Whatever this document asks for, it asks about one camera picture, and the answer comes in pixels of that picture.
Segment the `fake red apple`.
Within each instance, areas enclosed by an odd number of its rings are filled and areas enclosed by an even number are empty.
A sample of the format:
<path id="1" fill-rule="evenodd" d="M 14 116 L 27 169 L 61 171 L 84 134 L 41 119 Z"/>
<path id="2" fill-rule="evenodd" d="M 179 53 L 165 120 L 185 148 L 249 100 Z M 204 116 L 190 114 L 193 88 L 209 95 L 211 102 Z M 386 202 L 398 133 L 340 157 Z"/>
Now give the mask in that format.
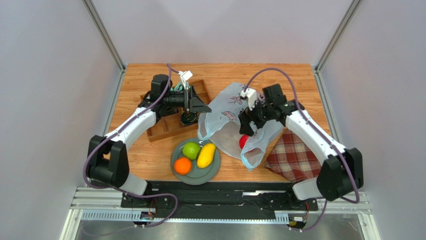
<path id="1" fill-rule="evenodd" d="M 240 149 L 243 149 L 243 148 L 245 147 L 245 145 L 246 145 L 246 143 L 247 143 L 248 139 L 249 139 L 249 136 L 248 136 L 248 135 L 246 135 L 246 134 L 244 134 L 244 135 L 242 135 L 242 136 L 241 136 L 241 138 L 240 138 L 240 139 L 239 139 L 239 141 L 238 141 L 238 144 L 239 144 L 239 148 L 240 148 Z"/>

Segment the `light blue plastic bag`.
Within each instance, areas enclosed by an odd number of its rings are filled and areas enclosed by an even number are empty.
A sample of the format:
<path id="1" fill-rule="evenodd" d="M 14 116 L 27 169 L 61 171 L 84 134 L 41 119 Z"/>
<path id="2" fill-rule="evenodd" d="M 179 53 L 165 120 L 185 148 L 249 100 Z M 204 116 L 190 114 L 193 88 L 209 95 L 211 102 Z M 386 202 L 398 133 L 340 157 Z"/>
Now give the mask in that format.
<path id="1" fill-rule="evenodd" d="M 262 162 L 268 145 L 281 135 L 284 127 L 279 122 L 268 121 L 240 148 L 239 141 L 243 135 L 239 133 L 238 114 L 248 107 L 247 102 L 240 98 L 244 87 L 243 83 L 233 82 L 210 102 L 211 112 L 199 116 L 197 136 L 200 140 L 211 141 L 230 157 L 241 160 L 252 171 Z"/>

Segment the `fake green apple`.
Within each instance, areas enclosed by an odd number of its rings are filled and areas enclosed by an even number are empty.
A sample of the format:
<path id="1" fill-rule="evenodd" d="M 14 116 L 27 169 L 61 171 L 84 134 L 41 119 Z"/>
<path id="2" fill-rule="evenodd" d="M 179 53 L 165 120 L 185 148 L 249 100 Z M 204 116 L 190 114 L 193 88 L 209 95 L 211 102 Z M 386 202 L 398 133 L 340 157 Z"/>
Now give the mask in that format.
<path id="1" fill-rule="evenodd" d="M 182 148 L 182 154 L 186 158 L 192 161 L 197 159 L 200 151 L 201 151 L 201 146 L 197 142 L 192 142 L 192 141 L 185 143 L 185 145 Z"/>

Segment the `fake yellow mango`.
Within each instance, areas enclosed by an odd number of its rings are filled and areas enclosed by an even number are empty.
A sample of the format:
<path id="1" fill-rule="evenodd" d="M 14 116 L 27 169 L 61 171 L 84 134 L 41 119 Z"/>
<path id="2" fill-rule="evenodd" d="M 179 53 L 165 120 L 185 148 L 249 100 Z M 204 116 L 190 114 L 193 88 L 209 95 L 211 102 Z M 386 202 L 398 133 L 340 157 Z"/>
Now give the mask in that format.
<path id="1" fill-rule="evenodd" d="M 213 143 L 207 143 L 204 145 L 198 155 L 196 165 L 200 169 L 208 167 L 214 160 L 216 146 Z"/>

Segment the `fake orange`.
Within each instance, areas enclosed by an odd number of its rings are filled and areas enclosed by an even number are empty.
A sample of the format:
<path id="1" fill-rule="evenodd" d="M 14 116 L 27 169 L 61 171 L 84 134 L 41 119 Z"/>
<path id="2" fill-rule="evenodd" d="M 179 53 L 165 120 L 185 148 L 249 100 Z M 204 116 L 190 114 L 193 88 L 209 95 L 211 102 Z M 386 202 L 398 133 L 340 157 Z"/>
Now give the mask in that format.
<path id="1" fill-rule="evenodd" d="M 173 170 L 179 175 L 186 175 L 192 170 L 192 161 L 187 157 L 178 158 L 173 164 Z"/>

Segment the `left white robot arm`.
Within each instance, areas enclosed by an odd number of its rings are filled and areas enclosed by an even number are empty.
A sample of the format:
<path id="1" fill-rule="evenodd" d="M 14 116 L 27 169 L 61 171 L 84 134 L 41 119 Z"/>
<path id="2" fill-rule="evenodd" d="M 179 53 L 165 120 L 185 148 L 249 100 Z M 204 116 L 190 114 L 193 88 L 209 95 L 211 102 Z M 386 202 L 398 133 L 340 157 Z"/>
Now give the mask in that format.
<path id="1" fill-rule="evenodd" d="M 94 135 L 88 146 L 83 167 L 83 179 L 95 189 L 114 188 L 132 197 L 143 197 L 148 182 L 130 173 L 128 150 L 149 128 L 157 124 L 170 109 L 182 108 L 190 113 L 210 113 L 212 110 L 197 95 L 187 81 L 192 72 L 178 72 L 182 90 L 173 91 L 171 75 L 157 74 L 150 91 L 134 113 L 119 127 L 105 136 Z"/>

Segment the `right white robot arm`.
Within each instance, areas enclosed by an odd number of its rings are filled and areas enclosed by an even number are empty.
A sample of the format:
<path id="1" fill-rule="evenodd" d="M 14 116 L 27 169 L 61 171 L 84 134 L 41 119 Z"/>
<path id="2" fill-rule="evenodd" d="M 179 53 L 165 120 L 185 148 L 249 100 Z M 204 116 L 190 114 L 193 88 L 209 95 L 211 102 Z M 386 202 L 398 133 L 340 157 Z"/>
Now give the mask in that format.
<path id="1" fill-rule="evenodd" d="M 353 203 L 359 202 L 358 190 L 364 185 L 361 152 L 328 135 L 297 99 L 287 100 L 279 84 L 262 91 L 263 100 L 258 99 L 257 91 L 252 88 L 245 87 L 240 93 L 240 98 L 248 104 L 238 115 L 240 134 L 253 136 L 252 126 L 261 129 L 269 121 L 279 122 L 307 145 L 321 165 L 317 177 L 294 184 L 290 195 L 299 201 L 313 198 L 334 201 L 354 192 Z"/>

